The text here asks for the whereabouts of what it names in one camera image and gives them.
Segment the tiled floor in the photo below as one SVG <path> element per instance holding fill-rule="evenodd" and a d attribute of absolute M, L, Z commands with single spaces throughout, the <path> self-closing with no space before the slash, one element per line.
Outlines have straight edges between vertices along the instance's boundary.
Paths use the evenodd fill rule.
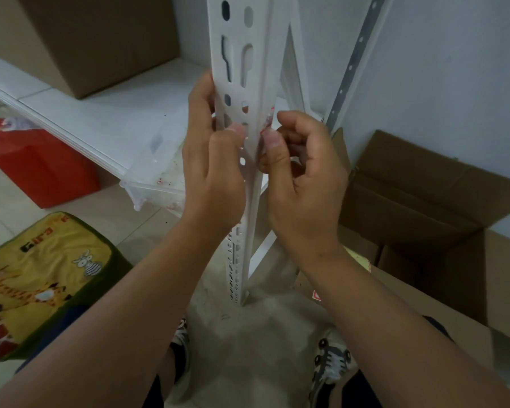
<path fill-rule="evenodd" d="M 139 262 L 177 218 L 151 206 L 135 212 L 117 180 L 106 172 L 102 177 L 100 192 L 44 211 L 0 171 L 0 244 L 48 212 L 61 210 L 80 217 L 132 263 Z M 267 231 L 261 215 L 255 245 Z M 278 243 L 251 278 L 243 307 L 227 299 L 222 264 L 218 250 L 188 309 L 194 359 L 190 398 L 182 406 L 301 406 L 309 392 L 317 332 L 327 323 L 325 312 L 291 290 L 295 269 Z M 18 365 L 0 363 L 0 385 Z"/>

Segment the left hand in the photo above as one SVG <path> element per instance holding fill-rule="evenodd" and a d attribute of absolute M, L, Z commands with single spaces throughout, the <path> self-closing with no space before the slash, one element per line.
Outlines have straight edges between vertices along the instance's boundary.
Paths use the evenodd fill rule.
<path fill-rule="evenodd" d="M 183 144 L 185 209 L 182 220 L 223 239 L 242 218 L 246 205 L 240 173 L 245 129 L 232 124 L 214 131 L 215 86 L 205 73 L 189 95 L 189 125 Z"/>

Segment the metal strip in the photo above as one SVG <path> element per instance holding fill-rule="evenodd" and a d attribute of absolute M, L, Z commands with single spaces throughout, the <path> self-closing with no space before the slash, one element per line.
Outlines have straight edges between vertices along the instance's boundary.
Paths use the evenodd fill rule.
<path fill-rule="evenodd" d="M 367 16 L 364 18 L 363 26 L 361 27 L 359 37 L 357 38 L 357 43 L 355 43 L 354 51 L 351 53 L 350 61 L 347 64 L 346 72 L 344 73 L 344 77 L 342 79 L 342 82 L 340 83 L 338 94 L 334 99 L 331 112 L 329 113 L 326 121 L 326 125 L 329 132 L 332 132 L 334 130 L 334 124 L 336 123 L 338 114 L 340 113 L 340 110 L 344 105 L 347 92 L 350 89 L 351 83 L 354 80 L 355 72 L 359 67 L 360 60 L 363 57 L 363 53 L 365 51 L 365 48 L 367 47 L 368 40 L 372 35 L 374 26 L 378 21 L 378 17 L 380 16 L 380 11 L 382 9 L 384 2 L 385 0 L 372 0 L 372 2 L 370 3 Z"/>

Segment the white metal shelf post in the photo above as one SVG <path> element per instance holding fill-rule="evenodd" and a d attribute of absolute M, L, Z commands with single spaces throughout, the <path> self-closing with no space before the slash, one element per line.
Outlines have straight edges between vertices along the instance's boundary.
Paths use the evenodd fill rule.
<path fill-rule="evenodd" d="M 242 123 L 247 130 L 239 160 L 246 210 L 223 243 L 228 292 L 237 305 L 246 297 L 259 206 L 260 133 L 272 123 L 291 9 L 292 0 L 208 0 L 217 129 Z"/>

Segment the right hand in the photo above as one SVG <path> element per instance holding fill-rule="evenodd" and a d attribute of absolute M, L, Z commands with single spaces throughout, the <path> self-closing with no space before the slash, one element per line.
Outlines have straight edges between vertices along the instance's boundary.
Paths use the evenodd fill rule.
<path fill-rule="evenodd" d="M 341 250 L 338 218 L 347 171 L 326 126 L 299 111 L 280 111 L 279 131 L 263 133 L 266 153 L 259 170 L 268 173 L 272 230 L 301 268 Z M 301 164 L 290 160 L 298 156 Z"/>

